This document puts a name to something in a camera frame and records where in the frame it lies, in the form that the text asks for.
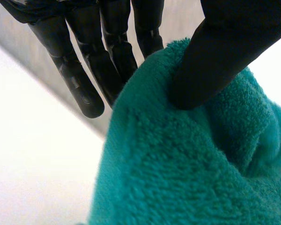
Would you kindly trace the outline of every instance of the microfiber towel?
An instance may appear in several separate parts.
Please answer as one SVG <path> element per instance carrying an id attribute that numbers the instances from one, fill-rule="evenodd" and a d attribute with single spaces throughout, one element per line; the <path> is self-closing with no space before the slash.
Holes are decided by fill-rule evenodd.
<path id="1" fill-rule="evenodd" d="M 206 104 L 173 107 L 188 43 L 148 57 L 120 94 L 90 225 L 281 225 L 281 108 L 248 68 Z"/>

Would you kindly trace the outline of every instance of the cloth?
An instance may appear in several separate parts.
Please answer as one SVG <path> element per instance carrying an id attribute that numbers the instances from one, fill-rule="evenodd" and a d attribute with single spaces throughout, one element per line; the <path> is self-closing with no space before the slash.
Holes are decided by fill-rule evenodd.
<path id="1" fill-rule="evenodd" d="M 1 5 L 20 23 L 64 15 L 75 7 L 87 7 L 96 0 L 0 0 Z"/>
<path id="2" fill-rule="evenodd" d="M 174 108 L 188 43 L 148 57 L 120 94 L 90 225 L 281 225 L 281 108 L 248 68 L 203 106 Z"/>

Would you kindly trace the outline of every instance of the towel fold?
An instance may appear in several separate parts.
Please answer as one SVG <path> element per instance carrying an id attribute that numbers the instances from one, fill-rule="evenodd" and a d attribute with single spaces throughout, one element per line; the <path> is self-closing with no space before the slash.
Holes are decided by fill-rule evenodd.
<path id="1" fill-rule="evenodd" d="M 174 108 L 188 43 L 148 57 L 118 98 L 90 225 L 281 225 L 281 108 L 248 68 L 201 107 Z"/>

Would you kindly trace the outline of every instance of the white surface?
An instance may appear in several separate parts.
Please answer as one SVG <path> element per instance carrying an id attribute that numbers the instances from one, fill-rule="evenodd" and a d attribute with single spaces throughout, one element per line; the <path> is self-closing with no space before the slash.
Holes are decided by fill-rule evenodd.
<path id="1" fill-rule="evenodd" d="M 0 225 L 84 222 L 102 144 L 0 49 Z"/>
<path id="2" fill-rule="evenodd" d="M 281 39 L 249 67 L 267 96 L 281 106 Z"/>

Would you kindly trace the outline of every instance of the terry cloth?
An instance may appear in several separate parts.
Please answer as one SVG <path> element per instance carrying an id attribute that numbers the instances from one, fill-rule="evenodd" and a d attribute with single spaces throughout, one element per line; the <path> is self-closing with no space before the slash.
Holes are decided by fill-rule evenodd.
<path id="1" fill-rule="evenodd" d="M 90 225 L 281 225 L 281 108 L 248 68 L 201 107 L 174 108 L 188 43 L 148 57 L 120 94 Z"/>

